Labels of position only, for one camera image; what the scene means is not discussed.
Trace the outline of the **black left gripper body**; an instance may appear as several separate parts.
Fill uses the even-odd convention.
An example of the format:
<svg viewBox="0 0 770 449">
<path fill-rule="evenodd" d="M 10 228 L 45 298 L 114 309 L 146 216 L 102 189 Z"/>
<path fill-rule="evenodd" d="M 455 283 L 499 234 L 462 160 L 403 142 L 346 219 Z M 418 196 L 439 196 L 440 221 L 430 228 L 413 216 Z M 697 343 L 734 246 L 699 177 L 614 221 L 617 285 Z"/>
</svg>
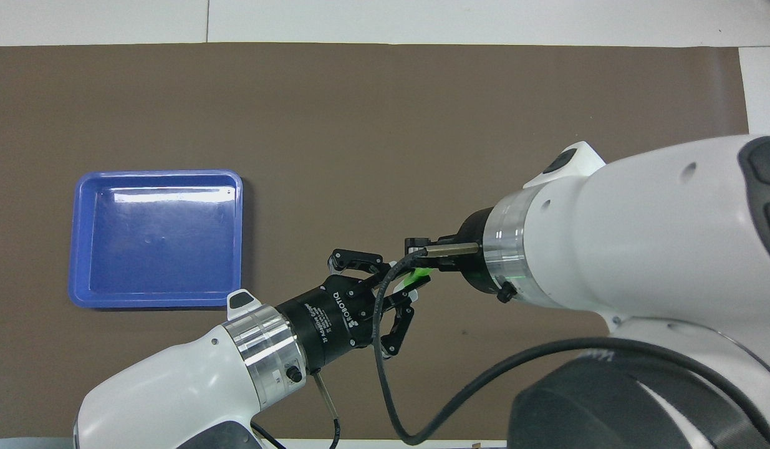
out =
<svg viewBox="0 0 770 449">
<path fill-rule="evenodd" d="M 308 372 L 317 372 L 373 341 L 375 295 L 355 278 L 327 278 L 319 287 L 277 305 L 303 349 Z"/>
</svg>

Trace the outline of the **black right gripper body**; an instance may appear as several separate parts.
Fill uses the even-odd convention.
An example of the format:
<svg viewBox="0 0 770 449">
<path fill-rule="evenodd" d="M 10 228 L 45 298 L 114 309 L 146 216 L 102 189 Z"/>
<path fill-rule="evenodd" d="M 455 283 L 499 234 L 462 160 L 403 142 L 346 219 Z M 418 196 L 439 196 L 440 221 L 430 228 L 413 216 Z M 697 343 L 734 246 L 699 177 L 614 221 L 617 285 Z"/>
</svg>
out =
<svg viewBox="0 0 770 449">
<path fill-rule="evenodd" d="M 482 208 L 469 215 L 461 224 L 456 234 L 441 236 L 439 244 L 476 243 L 483 245 L 483 234 L 488 217 L 493 207 Z M 476 254 L 464 254 L 453 258 L 453 272 L 460 272 L 472 287 L 480 292 L 494 292 L 495 282 L 488 272 L 481 250 Z"/>
</svg>

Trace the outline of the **green pen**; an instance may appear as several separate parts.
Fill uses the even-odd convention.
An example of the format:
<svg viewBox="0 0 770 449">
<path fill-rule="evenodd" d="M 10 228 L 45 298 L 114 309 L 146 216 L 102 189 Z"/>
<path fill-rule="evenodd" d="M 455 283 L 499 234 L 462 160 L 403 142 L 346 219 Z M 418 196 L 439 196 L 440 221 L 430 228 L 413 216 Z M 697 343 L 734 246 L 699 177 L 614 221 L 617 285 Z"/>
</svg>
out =
<svg viewBox="0 0 770 449">
<path fill-rule="evenodd" d="M 407 290 L 411 292 L 431 281 L 430 276 L 435 271 L 434 268 L 413 268 L 411 272 L 404 276 L 394 288 L 394 292 Z"/>
</svg>

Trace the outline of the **brown table mat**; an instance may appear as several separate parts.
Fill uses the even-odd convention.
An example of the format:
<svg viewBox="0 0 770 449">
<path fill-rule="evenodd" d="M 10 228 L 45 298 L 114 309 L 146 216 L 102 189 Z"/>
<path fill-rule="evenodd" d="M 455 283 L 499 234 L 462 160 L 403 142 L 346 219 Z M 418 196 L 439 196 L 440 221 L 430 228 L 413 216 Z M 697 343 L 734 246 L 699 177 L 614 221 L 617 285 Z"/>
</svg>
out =
<svg viewBox="0 0 770 449">
<path fill-rule="evenodd" d="M 728 48 L 0 47 L 0 438 L 70 440 L 89 390 L 227 317 L 71 302 L 90 171 L 236 171 L 242 287 L 277 304 L 334 248 L 455 233 L 579 140 L 611 162 L 747 131 Z"/>
</svg>

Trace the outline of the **blue plastic tray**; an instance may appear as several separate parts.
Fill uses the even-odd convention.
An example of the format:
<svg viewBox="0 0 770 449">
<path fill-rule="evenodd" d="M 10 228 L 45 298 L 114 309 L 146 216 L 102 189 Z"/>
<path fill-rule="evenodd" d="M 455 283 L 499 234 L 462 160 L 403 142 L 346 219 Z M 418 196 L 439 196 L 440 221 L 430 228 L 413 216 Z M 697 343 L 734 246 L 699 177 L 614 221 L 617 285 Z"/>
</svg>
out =
<svg viewBox="0 0 770 449">
<path fill-rule="evenodd" d="M 223 307 L 241 286 L 231 170 L 92 171 L 74 190 L 69 299 L 83 309 Z"/>
</svg>

